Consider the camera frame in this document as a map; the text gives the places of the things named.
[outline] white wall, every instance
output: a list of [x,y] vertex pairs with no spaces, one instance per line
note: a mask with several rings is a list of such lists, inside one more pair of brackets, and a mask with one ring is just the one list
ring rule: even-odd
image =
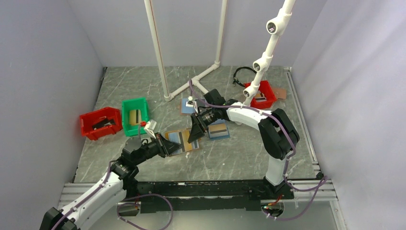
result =
[[39,229],[72,179],[102,66],[67,1],[0,7],[0,223]]
[[406,229],[406,2],[329,0],[293,65],[351,230]]
[[[68,0],[104,66],[156,66],[144,1]],[[298,0],[272,65],[291,66],[326,0]],[[154,0],[166,66],[214,62],[221,0]],[[222,65],[252,65],[270,35],[265,23],[283,0],[229,0]]]

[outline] gray marble tabletop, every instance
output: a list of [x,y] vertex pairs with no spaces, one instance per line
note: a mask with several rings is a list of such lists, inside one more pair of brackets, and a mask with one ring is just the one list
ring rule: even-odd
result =
[[[169,90],[172,92],[195,75],[203,72],[206,66],[166,67]],[[201,84],[211,90],[218,89],[226,100],[244,100],[242,87],[233,86],[233,73],[238,66],[221,66],[201,80]],[[255,74],[243,69],[237,77],[241,82],[251,82]],[[312,158],[307,147],[304,129],[301,126],[293,93],[283,67],[271,66],[264,75],[273,87],[285,88],[287,99],[274,103],[271,110],[285,110],[296,127],[301,141],[297,154],[289,165],[289,178],[314,178]],[[157,121],[155,132],[172,131],[191,127],[190,117],[180,115],[181,98],[189,91],[166,102],[163,99],[162,85],[157,67],[114,67],[105,74],[94,110],[103,107],[121,109],[122,100],[146,97],[149,117]],[[201,148],[191,151],[188,157],[180,154],[161,158],[155,156],[140,164],[139,181],[191,181],[191,180],[237,180],[263,178],[268,167],[269,155],[265,151],[257,130],[245,125],[227,123],[230,138],[212,141],[208,135],[200,141]],[[128,139],[121,130],[92,141],[87,139],[83,147],[74,182],[93,183],[103,176],[108,161],[117,159]]]

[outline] red bin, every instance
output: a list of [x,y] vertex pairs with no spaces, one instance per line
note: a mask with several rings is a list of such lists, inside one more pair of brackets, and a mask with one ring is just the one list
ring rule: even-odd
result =
[[[113,120],[114,123],[94,129],[94,125],[105,119],[109,121]],[[79,120],[82,136],[87,136],[90,140],[97,140],[109,134],[116,134],[123,129],[120,110],[111,107],[105,107],[87,114],[82,114],[79,116]]]
[[[250,86],[250,83],[244,83],[245,88]],[[257,102],[255,98],[252,98],[251,101],[251,107],[257,108],[257,109],[267,109],[272,106],[272,104],[277,100],[275,97],[275,94],[272,91],[271,86],[269,85],[269,82],[267,80],[262,80],[259,83],[259,91],[265,95],[266,101],[264,102]]]

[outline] plastic bin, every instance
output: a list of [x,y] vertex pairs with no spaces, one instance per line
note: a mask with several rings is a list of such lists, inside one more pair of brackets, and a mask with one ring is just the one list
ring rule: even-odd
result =
[[[113,119],[115,124],[98,128],[96,130],[93,129],[93,125],[106,118],[109,120]],[[97,140],[109,134],[116,134],[118,131],[123,129],[123,125],[121,124],[120,110],[111,107],[105,107],[80,115],[79,120],[82,136],[87,136],[90,140]]]
[[[122,118],[123,118],[123,128],[124,133],[127,137],[132,137],[138,135],[138,126],[130,125],[130,111],[134,109],[139,109],[141,111],[141,120],[149,121],[148,115],[148,103],[145,97],[125,100],[122,102]],[[141,127],[141,134],[145,134],[144,127]]]
[[[250,86],[250,83],[244,83],[245,88]],[[261,83],[259,84],[259,91],[265,95],[266,101],[264,102],[257,102],[255,98],[252,99],[251,101],[251,107],[257,108],[257,109],[267,109],[272,106],[272,104],[276,101],[275,94],[272,91],[271,86],[269,85],[269,82],[267,80],[262,80]]]

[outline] green bin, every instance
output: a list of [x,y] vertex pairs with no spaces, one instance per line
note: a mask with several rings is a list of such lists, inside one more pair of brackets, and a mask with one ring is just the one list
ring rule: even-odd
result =
[[[148,103],[145,97],[125,100],[122,102],[122,123],[124,133],[127,137],[137,136],[138,135],[138,126],[130,125],[130,111],[134,109],[139,109],[141,111],[141,120],[149,121],[148,116]],[[141,127],[141,134],[145,134],[144,127]]]

